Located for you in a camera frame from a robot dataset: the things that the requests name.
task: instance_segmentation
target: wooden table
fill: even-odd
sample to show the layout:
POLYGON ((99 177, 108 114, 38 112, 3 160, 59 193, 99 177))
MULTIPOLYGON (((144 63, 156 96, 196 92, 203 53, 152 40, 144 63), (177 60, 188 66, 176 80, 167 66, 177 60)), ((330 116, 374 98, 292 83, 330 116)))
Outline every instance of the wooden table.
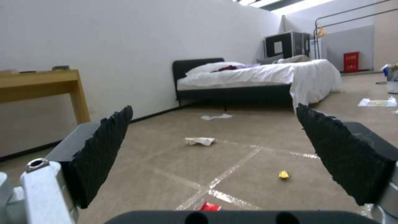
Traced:
POLYGON ((0 75, 0 103, 70 94, 78 124, 89 122, 79 70, 0 75))

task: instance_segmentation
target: red box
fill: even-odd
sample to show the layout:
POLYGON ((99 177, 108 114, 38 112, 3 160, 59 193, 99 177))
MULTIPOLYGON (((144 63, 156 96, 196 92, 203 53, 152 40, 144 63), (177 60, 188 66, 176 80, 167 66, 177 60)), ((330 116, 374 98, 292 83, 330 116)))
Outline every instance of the red box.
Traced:
POLYGON ((344 54, 344 72, 358 72, 359 52, 349 52, 344 54))

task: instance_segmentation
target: yellow wrapper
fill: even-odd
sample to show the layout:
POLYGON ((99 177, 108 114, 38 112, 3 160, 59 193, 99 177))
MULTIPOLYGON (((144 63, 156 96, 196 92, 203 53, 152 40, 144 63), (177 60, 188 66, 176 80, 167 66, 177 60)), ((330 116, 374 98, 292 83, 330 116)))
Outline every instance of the yellow wrapper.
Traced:
POLYGON ((281 171, 281 172, 279 172, 279 178, 287 179, 287 178, 289 178, 289 174, 286 171, 281 171))

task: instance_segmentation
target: white bucket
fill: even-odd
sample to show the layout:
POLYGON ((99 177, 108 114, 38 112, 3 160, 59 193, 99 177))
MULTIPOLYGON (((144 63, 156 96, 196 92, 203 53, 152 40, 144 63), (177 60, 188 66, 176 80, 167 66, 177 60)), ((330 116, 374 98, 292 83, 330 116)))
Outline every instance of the white bucket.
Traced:
POLYGON ((388 93, 398 93, 398 63, 387 64, 381 70, 387 78, 388 93))

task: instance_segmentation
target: black cabinet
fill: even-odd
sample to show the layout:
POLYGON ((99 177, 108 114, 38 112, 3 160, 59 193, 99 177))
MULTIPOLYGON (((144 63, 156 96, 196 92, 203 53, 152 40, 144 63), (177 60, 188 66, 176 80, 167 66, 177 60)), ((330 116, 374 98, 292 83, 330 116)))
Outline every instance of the black cabinet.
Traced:
POLYGON ((283 54, 283 58, 296 55, 310 56, 310 34, 287 32, 265 38, 267 57, 283 54))

